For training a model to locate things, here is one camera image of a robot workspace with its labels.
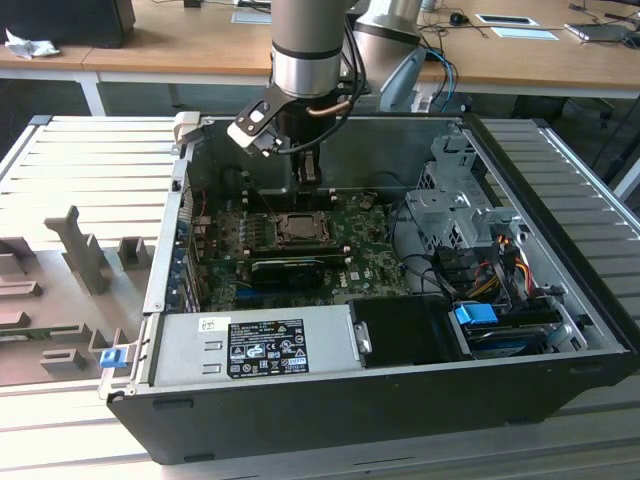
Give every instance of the warning label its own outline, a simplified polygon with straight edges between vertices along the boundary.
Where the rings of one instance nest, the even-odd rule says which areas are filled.
[[[307,373],[308,360],[302,319],[229,325],[231,378]]]

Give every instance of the desk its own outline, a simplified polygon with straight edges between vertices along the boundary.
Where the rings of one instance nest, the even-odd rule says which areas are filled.
[[[232,24],[235,9],[204,4],[202,9],[181,2],[133,0],[137,23],[122,49],[102,50],[62,46],[63,55],[23,61],[0,53],[0,77],[71,80],[82,85],[91,113],[104,115],[100,82],[167,84],[263,85],[270,70],[270,28]],[[448,0],[462,7],[474,24],[474,13],[525,15],[542,27],[588,23],[590,18],[567,8],[567,0]],[[629,14],[631,7],[590,2],[592,11]],[[431,15],[448,23],[449,14]],[[500,39],[491,30],[451,29],[443,38],[447,56],[458,67],[457,91],[524,95],[635,98],[640,92],[640,52],[622,45],[580,45],[567,31],[553,32],[559,41]],[[437,45],[435,35],[427,39]],[[423,91],[442,81],[438,64],[425,65]]]
[[[446,4],[463,8],[476,26],[488,26],[476,13],[530,17],[540,24],[531,28],[591,23],[588,15],[569,10],[569,2],[563,0],[447,0]],[[588,2],[588,7],[604,21],[611,21],[604,18],[605,12],[634,12],[632,7],[610,2]],[[422,15],[419,23],[450,26],[450,14],[440,9]],[[474,28],[451,27],[442,39],[447,58],[459,71],[458,91],[611,98],[635,98],[640,92],[640,52],[624,45],[581,44],[567,30],[551,31],[558,41],[500,38],[488,28],[482,32],[489,38]],[[438,46],[436,35],[425,33],[425,38]],[[421,79],[428,81],[429,73],[425,69]]]

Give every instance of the robotic arm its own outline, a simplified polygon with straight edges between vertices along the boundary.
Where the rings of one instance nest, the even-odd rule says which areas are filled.
[[[320,144],[346,122],[363,94],[369,109],[400,108],[424,62],[416,28],[420,0],[372,0],[353,30],[345,17],[352,3],[272,1],[270,85],[227,131],[245,149],[289,155],[298,185],[322,183]],[[343,56],[349,77],[341,76]]]

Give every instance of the white sticker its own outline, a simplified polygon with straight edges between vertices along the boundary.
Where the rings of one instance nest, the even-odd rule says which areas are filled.
[[[202,317],[198,323],[198,332],[226,332],[231,317]]]

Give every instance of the blue release tab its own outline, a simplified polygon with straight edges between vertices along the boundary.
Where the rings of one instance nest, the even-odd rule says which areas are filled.
[[[127,347],[107,348],[100,355],[102,368],[125,368],[127,366]]]
[[[464,325],[470,323],[498,323],[498,317],[493,311],[493,307],[488,303],[465,303],[455,309],[458,323]]]

